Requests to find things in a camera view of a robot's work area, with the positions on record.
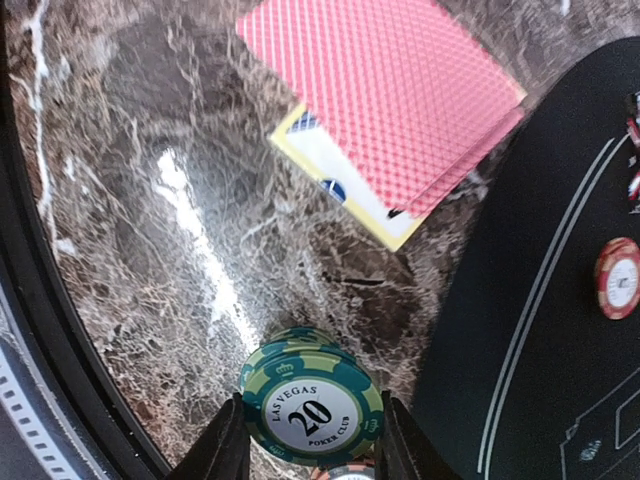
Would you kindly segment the red card deck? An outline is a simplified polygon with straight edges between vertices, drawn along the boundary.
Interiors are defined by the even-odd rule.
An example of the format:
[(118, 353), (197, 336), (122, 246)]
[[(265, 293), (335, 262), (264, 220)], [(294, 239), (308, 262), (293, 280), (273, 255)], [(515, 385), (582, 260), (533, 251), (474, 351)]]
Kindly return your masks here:
[(235, 30), (394, 211), (430, 213), (523, 116), (516, 82), (434, 1), (264, 1)]

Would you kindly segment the green poker chip stack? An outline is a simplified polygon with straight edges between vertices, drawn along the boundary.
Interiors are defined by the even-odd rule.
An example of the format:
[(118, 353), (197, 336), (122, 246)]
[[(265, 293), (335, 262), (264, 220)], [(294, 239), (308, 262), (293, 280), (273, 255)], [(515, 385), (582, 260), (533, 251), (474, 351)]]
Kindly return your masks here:
[(383, 431), (380, 390), (351, 354), (314, 327), (285, 329), (254, 350), (239, 391), (251, 437), (289, 463), (354, 460)]

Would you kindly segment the red triangular all-in marker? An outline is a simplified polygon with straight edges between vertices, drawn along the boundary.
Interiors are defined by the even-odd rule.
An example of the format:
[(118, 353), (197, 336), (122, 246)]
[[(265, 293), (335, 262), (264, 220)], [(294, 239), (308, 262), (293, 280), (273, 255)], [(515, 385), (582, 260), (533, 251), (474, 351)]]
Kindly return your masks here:
[(627, 187), (627, 201), (630, 214), (639, 213), (639, 92), (626, 97), (626, 127), (633, 147), (633, 154), (629, 159), (630, 181)]

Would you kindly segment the black-red 100 chip stack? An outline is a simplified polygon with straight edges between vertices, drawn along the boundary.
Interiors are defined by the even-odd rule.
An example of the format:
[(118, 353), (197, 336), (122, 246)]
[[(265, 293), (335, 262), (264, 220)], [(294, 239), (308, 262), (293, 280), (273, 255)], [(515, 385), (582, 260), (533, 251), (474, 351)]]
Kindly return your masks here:
[(338, 466), (316, 467), (310, 476), (311, 480), (374, 480), (375, 468), (365, 462), (351, 462)]

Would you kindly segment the red chips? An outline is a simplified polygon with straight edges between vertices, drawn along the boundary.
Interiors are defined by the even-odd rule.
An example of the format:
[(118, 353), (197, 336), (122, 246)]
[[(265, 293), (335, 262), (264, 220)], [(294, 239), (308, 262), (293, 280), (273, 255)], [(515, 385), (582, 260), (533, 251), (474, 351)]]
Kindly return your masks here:
[(610, 240), (594, 270), (599, 307), (610, 320), (628, 317), (639, 304), (639, 247), (628, 237)]

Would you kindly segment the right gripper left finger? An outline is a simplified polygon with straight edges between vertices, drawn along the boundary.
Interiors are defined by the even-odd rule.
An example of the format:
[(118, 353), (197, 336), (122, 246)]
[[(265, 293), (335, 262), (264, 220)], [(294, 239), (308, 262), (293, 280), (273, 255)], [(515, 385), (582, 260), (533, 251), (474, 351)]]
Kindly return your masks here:
[(166, 480), (248, 480), (250, 435), (242, 395), (234, 393)]

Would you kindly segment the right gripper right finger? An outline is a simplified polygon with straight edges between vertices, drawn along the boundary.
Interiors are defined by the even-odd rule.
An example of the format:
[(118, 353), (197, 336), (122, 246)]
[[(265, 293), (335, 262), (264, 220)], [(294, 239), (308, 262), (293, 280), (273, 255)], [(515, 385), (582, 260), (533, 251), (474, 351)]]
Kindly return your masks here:
[(382, 392), (384, 425), (375, 443), (375, 478), (381, 480), (459, 480), (405, 405)]

